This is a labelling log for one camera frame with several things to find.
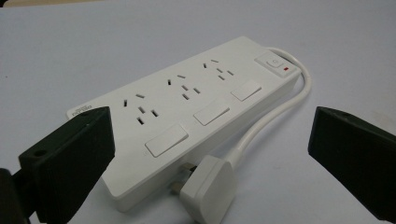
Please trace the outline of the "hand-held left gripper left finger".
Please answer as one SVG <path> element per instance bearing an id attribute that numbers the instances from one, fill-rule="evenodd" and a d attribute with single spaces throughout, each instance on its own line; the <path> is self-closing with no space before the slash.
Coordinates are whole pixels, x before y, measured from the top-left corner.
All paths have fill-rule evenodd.
<path id="1" fill-rule="evenodd" d="M 70 119 L 19 156 L 22 211 L 46 224 L 66 224 L 114 156 L 107 106 Z"/>

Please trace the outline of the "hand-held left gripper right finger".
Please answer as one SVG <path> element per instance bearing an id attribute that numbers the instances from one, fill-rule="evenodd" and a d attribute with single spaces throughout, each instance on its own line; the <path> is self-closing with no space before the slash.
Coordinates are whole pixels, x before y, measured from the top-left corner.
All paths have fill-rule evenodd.
<path id="1" fill-rule="evenodd" d="M 319 106 L 308 154 L 377 219 L 396 223 L 396 136 L 347 112 Z"/>

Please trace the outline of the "white power strip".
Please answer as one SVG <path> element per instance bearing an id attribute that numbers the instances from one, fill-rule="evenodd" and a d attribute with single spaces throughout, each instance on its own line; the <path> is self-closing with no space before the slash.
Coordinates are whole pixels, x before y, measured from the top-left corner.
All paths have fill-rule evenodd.
<path id="1" fill-rule="evenodd" d="M 296 63 L 241 36 L 67 112 L 110 109 L 115 157 L 102 178 L 126 212 L 292 91 Z"/>

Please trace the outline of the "white power plug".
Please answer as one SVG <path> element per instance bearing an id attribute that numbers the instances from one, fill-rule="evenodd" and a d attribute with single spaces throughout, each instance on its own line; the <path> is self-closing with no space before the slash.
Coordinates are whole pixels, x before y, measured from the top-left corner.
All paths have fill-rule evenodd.
<path id="1" fill-rule="evenodd" d="M 173 183 L 171 190 L 198 224 L 220 224 L 236 193 L 233 167 L 207 155 L 197 166 L 185 163 L 183 168 L 191 175 L 185 183 Z"/>

